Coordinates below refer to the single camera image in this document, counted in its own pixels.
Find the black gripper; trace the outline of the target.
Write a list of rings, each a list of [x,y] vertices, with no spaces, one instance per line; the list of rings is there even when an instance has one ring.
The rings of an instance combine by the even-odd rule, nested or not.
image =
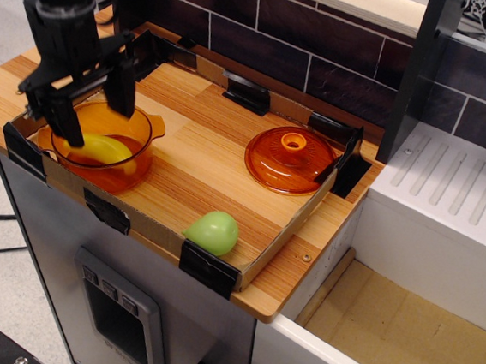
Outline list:
[[[134,34],[100,38],[94,0],[69,7],[24,0],[40,65],[19,85],[27,113],[45,118],[52,131],[71,146],[84,138],[73,100],[102,86],[108,107],[125,118],[135,113]]]

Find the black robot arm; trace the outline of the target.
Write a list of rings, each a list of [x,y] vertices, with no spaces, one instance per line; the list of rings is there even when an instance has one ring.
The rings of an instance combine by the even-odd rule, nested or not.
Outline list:
[[[100,38],[95,0],[24,0],[40,64],[20,83],[27,113],[44,118],[71,146],[84,138],[73,103],[102,87],[110,109],[126,118],[135,113],[134,36]]]

